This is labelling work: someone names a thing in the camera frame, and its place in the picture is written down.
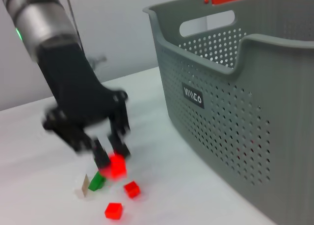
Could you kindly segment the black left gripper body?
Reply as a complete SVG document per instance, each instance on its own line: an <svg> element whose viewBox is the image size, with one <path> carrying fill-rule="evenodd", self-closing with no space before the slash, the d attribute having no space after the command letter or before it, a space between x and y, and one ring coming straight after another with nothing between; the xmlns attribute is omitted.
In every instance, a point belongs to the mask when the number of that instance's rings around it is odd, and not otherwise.
<svg viewBox="0 0 314 225"><path fill-rule="evenodd" d="M107 118L127 118L127 93L105 88L77 43L41 47L38 65L70 122L89 126Z"/></svg>

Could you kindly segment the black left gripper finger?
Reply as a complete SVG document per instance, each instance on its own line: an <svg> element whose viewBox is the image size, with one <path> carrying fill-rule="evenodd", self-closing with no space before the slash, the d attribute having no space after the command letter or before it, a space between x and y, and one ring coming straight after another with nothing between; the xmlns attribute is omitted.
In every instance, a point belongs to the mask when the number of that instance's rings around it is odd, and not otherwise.
<svg viewBox="0 0 314 225"><path fill-rule="evenodd" d="M43 122L46 131L53 131L59 138L67 143L75 153L91 152L98 169L110 165L108 154L97 138L90 138L79 125L67 119L50 119Z"/></svg>
<svg viewBox="0 0 314 225"><path fill-rule="evenodd" d="M108 139L114 152L124 159L127 159L131 153L124 141L124 137L130 131L126 104L125 100L120 103L117 97L114 97L114 101L118 106L114 108L113 112L108 117L111 129Z"/></svg>

